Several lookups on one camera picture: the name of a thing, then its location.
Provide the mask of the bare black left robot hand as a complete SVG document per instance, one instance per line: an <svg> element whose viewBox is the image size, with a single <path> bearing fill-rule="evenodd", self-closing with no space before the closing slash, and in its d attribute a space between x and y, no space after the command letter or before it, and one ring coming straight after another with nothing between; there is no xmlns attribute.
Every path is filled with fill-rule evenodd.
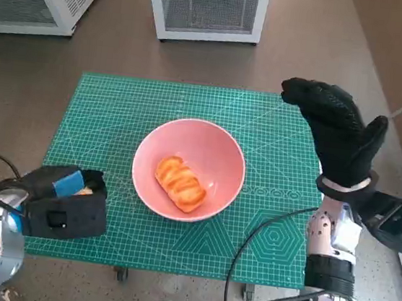
<svg viewBox="0 0 402 301"><path fill-rule="evenodd" d="M20 181L33 199L59 199L77 195L86 188L107 196L103 177L101 171L85 170L76 165L44 165L25 174Z"/></svg>

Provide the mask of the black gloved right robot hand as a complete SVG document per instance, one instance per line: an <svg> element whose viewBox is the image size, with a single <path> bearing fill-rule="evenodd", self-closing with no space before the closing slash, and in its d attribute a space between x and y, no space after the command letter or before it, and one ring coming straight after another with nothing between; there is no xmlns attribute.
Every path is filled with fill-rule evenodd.
<svg viewBox="0 0 402 301"><path fill-rule="evenodd" d="M352 96L338 85L301 78L281 83L281 97L309 123L322 174L351 188L370 176L372 161L388 130L388 118L364 124Z"/></svg>

